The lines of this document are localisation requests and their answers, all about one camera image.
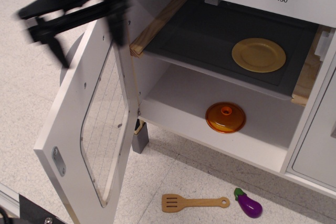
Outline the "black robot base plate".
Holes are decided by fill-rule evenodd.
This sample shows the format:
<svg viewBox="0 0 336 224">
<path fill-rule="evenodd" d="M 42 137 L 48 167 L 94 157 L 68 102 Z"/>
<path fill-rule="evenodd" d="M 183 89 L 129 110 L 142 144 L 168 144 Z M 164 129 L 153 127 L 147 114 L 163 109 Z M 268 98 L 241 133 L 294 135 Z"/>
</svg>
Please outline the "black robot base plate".
<svg viewBox="0 0 336 224">
<path fill-rule="evenodd" d="M 65 223 L 57 216 L 19 194 L 19 216 L 30 223 Z"/>
</svg>

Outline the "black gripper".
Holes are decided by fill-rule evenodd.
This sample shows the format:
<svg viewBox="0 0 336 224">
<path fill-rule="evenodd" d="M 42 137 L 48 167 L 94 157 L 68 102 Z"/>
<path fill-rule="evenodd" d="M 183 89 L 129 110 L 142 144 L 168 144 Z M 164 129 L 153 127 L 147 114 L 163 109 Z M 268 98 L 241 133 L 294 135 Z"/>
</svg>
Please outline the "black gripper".
<svg viewBox="0 0 336 224">
<path fill-rule="evenodd" d="M 58 33 L 70 30 L 96 19 L 105 17 L 109 33 L 118 46 L 126 44 L 126 14 L 129 7 L 127 0 L 103 0 L 93 6 L 73 13 L 67 11 L 81 7 L 90 0 L 35 0 L 18 11 L 18 17 L 27 22 L 28 32 L 34 42 L 45 43 L 43 35 L 47 35 L 47 45 L 61 65 L 69 69 L 70 64 L 65 57 L 60 42 L 54 37 Z M 44 22 L 42 15 L 63 10 L 65 14 L 59 18 Z"/>
</svg>

